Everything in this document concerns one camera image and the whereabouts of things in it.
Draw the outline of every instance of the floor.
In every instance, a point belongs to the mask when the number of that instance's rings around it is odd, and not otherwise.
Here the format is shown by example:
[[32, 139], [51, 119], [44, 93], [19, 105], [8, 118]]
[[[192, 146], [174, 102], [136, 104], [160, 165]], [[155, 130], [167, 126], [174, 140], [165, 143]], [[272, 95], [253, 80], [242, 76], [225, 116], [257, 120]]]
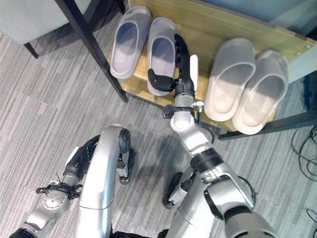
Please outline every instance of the floor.
[[[116, 13], [94, 33], [105, 55], [120, 17]], [[0, 37], [0, 237], [7, 238], [39, 206], [42, 197], [35, 189], [62, 174], [75, 146], [120, 123], [131, 131], [137, 162], [131, 183], [116, 183], [113, 228], [155, 238], [171, 225], [174, 213], [161, 203], [164, 190], [189, 159], [169, 120], [162, 118], [160, 107], [132, 95], [127, 104], [121, 102], [70, 26], [31, 43], [39, 59]], [[290, 84], [277, 119], [304, 111], [302, 91], [301, 80]], [[310, 129], [297, 133], [297, 148]], [[316, 224], [306, 208], [317, 211], [317, 183], [299, 170], [290, 144], [294, 131], [216, 139], [214, 147], [252, 183], [259, 193], [255, 210], [281, 238], [311, 238]], [[316, 145], [307, 143], [303, 153], [314, 158]], [[50, 238], [73, 237], [77, 205], [72, 201]], [[214, 223], [211, 237], [224, 237], [223, 222]]]

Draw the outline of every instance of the chair leg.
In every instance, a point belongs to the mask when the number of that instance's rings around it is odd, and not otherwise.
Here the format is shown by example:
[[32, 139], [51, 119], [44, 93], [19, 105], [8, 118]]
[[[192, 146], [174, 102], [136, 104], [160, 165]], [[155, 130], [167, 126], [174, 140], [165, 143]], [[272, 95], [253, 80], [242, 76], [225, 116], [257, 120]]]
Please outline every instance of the chair leg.
[[38, 58], [38, 54], [35, 52], [35, 50], [33, 49], [33, 47], [31, 46], [30, 42], [24, 44], [24, 47], [31, 53], [31, 55], [33, 55], [34, 58]]

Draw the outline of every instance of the cable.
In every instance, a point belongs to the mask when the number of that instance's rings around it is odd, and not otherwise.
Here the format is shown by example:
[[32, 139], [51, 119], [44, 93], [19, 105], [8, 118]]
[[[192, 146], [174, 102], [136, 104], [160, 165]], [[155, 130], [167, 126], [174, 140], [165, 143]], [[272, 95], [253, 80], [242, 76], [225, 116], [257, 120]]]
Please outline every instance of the cable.
[[251, 196], [252, 196], [252, 200], [253, 200], [253, 206], [256, 206], [256, 201], [257, 201], [257, 192], [255, 192], [254, 188], [252, 187], [251, 183], [244, 177], [242, 176], [238, 176], [240, 179], [242, 179], [250, 188], [251, 190]]
[[[307, 215], [313, 220], [314, 223], [317, 224], [316, 219], [313, 218], [313, 216], [310, 214], [310, 212], [313, 213], [315, 216], [317, 216], [317, 213], [315, 211], [313, 211], [312, 209], [309, 209], [309, 208], [306, 209]], [[317, 228], [316, 228], [316, 230], [314, 231], [314, 234], [313, 234], [313, 238], [316, 238], [316, 237], [317, 237]]]
[[[297, 129], [294, 134], [292, 135], [292, 138], [291, 138], [291, 145], [292, 145], [292, 148], [293, 148], [293, 151], [298, 155], [298, 164], [299, 164], [299, 168], [302, 172], [302, 174], [308, 178], [309, 180], [311, 181], [314, 181], [314, 182], [317, 182], [317, 179], [314, 179], [314, 178], [311, 178], [310, 176], [314, 176], [314, 177], [317, 177], [317, 174], [312, 172], [312, 166], [317, 166], [317, 158], [314, 158], [312, 160], [306, 158], [305, 156], [302, 155], [302, 151], [306, 145], [306, 143], [309, 141], [309, 139], [311, 139], [315, 144], [317, 144], [316, 142], [316, 137], [317, 137], [317, 125], [315, 125], [311, 131], [310, 131], [310, 134], [307, 136], [307, 138], [304, 140], [304, 142], [302, 143], [299, 151], [296, 150], [295, 146], [294, 146], [294, 137], [296, 135], [296, 133], [299, 131], [300, 129]], [[305, 160], [307, 162], [306, 164], [306, 170], [307, 170], [307, 173], [310, 175], [308, 175], [304, 170], [303, 170], [303, 164], [302, 164], [302, 160]]]

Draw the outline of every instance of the translucent slipper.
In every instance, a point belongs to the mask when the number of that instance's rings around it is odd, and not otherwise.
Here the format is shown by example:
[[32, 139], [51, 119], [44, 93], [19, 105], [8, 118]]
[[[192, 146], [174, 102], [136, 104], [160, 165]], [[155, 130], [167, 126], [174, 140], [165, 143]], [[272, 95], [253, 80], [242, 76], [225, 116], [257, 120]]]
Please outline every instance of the translucent slipper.
[[244, 134], [259, 132], [285, 96], [287, 88], [287, 59], [276, 51], [262, 52], [257, 58], [257, 70], [233, 116], [234, 127]]
[[205, 113], [212, 120], [225, 121], [236, 112], [243, 90], [256, 70], [251, 41], [234, 38], [217, 52], [205, 97]]
[[111, 74], [119, 79], [132, 76], [149, 33], [151, 13], [144, 6], [128, 10], [117, 27], [110, 63]]
[[[177, 26], [168, 18], [158, 17], [151, 24], [148, 40], [148, 69], [153, 69], [156, 75], [174, 78], [175, 34], [179, 34]], [[149, 80], [148, 90], [157, 96], [169, 93], [155, 89]]]

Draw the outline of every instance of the white slipper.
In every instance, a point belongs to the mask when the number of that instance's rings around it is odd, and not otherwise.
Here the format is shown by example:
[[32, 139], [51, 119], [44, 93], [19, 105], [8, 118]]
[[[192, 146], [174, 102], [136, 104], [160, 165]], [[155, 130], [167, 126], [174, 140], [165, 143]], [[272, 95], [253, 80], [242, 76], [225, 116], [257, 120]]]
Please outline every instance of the white slipper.
[[257, 58], [257, 70], [233, 116], [234, 127], [244, 134], [258, 133], [285, 96], [287, 88], [287, 59], [277, 51], [262, 52]]
[[149, 33], [151, 13], [144, 6], [128, 10], [117, 27], [110, 63], [111, 74], [119, 79], [132, 76]]
[[225, 121], [236, 112], [245, 85], [256, 70], [251, 41], [234, 38], [217, 52], [205, 97], [205, 113], [212, 120]]
[[[177, 26], [168, 18], [158, 17], [151, 24], [148, 40], [148, 69], [153, 69], [156, 75], [174, 78], [175, 34], [179, 34]], [[149, 80], [148, 89], [157, 96], [169, 93], [155, 89]]]

